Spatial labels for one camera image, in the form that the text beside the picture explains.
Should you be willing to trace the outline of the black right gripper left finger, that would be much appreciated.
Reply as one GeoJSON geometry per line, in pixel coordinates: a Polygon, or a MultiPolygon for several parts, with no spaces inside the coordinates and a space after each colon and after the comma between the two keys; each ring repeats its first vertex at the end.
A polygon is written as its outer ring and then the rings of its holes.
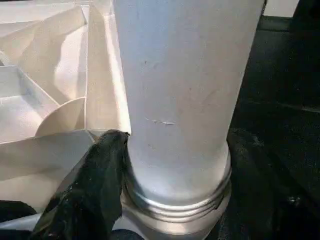
{"type": "Polygon", "coordinates": [[[122,216],[129,133],[103,133],[63,179],[31,240],[108,240],[122,216]]]}

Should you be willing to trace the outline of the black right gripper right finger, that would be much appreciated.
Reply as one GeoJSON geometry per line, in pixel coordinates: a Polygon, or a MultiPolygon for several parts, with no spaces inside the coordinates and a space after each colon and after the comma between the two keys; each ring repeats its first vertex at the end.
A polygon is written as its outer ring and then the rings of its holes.
{"type": "Polygon", "coordinates": [[[256,135],[231,128],[231,196],[208,240],[318,240],[320,205],[256,135]]]}

